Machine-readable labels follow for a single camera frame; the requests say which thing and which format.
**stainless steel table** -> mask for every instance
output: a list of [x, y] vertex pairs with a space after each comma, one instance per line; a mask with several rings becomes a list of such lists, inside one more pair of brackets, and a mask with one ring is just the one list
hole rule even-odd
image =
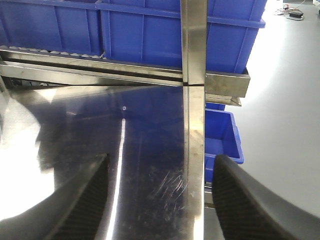
[[108, 198], [96, 239], [188, 239], [193, 179], [182, 87], [32, 88], [0, 95], [0, 219], [39, 203], [107, 153]]

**reflective metal surface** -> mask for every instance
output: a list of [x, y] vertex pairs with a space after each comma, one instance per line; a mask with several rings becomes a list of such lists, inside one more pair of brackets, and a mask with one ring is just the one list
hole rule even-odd
[[207, 72], [205, 92], [207, 94], [244, 98], [250, 82], [246, 74]]
[[[201, 91], [197, 101], [204, 100]], [[10, 90], [0, 140], [0, 218], [31, 208], [91, 156], [107, 153], [108, 199], [97, 240], [200, 239], [202, 161], [184, 158], [183, 95], [182, 87], [169, 86]], [[191, 149], [198, 147], [193, 137], [203, 138], [201, 119], [191, 122]]]
[[0, 56], [3, 61], [25, 62], [33, 64], [54, 64], [68, 67], [83, 67], [87, 69], [101, 69], [116, 72], [127, 72], [142, 75], [155, 75], [182, 79], [181, 69], [174, 67], [143, 65], [139, 63], [114, 61], [107, 59], [93, 59], [89, 57], [59, 55], [43, 52], [31, 52], [0, 48]]
[[[0, 57], [4, 60], [0, 66], [3, 76], [33, 81], [50, 80], [56, 84], [108, 86], [147, 84], [181, 86], [183, 81], [181, 69], [173, 67], [1, 48]], [[207, 102], [234, 105], [237, 101], [222, 101], [222, 96], [223, 98], [245, 97], [249, 82], [248, 72], [235, 74], [207, 71], [205, 79]]]
[[182, 72], [189, 85], [205, 83], [207, 0], [181, 0]]
[[132, 86], [141, 84], [158, 84], [168, 86], [183, 85], [182, 82], [165, 79], [119, 75], [104, 72], [92, 72], [64, 67], [45, 66], [10, 61], [0, 61], [0, 74], [3, 77], [78, 86]]
[[187, 173], [188, 240], [204, 238], [205, 87], [184, 86], [184, 167]]

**blue storage bin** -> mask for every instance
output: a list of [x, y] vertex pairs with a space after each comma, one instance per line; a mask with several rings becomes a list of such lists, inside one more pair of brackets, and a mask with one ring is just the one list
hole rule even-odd
[[96, 0], [0, 0], [0, 45], [101, 55]]
[[216, 155], [228, 155], [237, 164], [244, 162], [238, 128], [231, 112], [206, 109], [204, 137], [204, 180], [206, 182], [212, 182]]
[[[265, 26], [257, 21], [265, 4], [266, 0], [209, 1], [207, 70], [244, 71], [258, 30]], [[99, 0], [96, 7], [101, 10], [108, 59], [182, 67], [180, 1]], [[229, 12], [237, 14], [228, 18]]]
[[206, 109], [214, 109], [214, 110], [224, 111], [225, 108], [226, 108], [226, 105], [224, 105], [224, 104], [218, 104], [218, 103], [206, 102], [206, 103], [205, 103], [205, 108], [206, 108]]

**metal bar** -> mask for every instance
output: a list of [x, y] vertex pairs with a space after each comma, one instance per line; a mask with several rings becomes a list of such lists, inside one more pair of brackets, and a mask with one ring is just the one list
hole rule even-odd
[[182, 72], [188, 85], [205, 83], [207, 0], [181, 0]]
[[180, 0], [188, 236], [204, 238], [207, 0]]
[[63, 67], [9, 61], [0, 61], [0, 74], [3, 77], [77, 86], [141, 86], [151, 84], [182, 86], [183, 84], [179, 81], [170, 81], [157, 78], [144, 78], [140, 76], [84, 71]]
[[[34, 53], [22, 50], [0, 49], [0, 56], [4, 61], [33, 63], [34, 65], [49, 65], [64, 68], [81, 68], [90, 72], [103, 72], [118, 75], [131, 75], [142, 78], [166, 79], [182, 82], [182, 71], [174, 67], [141, 65], [105, 59], [93, 59], [76, 56], [61, 56], [50, 53]], [[250, 82], [247, 70], [244, 74], [207, 71], [205, 91], [209, 95], [221, 95], [244, 98]]]
[[184, 157], [187, 173], [189, 240], [204, 238], [205, 87], [184, 86]]
[[214, 209], [214, 201], [212, 198], [212, 188], [208, 186], [204, 186], [204, 207]]
[[0, 56], [4, 61], [26, 62], [34, 64], [54, 64], [100, 70], [120, 71], [133, 74], [155, 75], [169, 78], [178, 78], [182, 81], [182, 71], [179, 68], [156, 65], [143, 65], [123, 61], [94, 59], [89, 57], [68, 56], [51, 53], [37, 53], [22, 50], [0, 49]]
[[241, 107], [241, 101], [239, 97], [231, 97], [231, 96], [221, 96], [221, 95], [214, 95], [214, 94], [205, 94], [205, 101], [207, 103], [214, 103], [214, 104], [225, 104], [225, 105], [232, 105]]
[[207, 72], [205, 92], [208, 94], [244, 98], [250, 82], [248, 74]]

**gray floor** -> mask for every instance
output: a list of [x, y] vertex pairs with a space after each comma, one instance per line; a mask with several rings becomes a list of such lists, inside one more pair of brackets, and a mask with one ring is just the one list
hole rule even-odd
[[[320, 217], [320, 18], [310, 2], [299, 7], [303, 21], [274, 15], [281, 7], [282, 1], [268, 0], [266, 27], [247, 64], [251, 82], [243, 107], [226, 111], [239, 128], [242, 167]], [[205, 240], [222, 239], [214, 210], [206, 209]]]

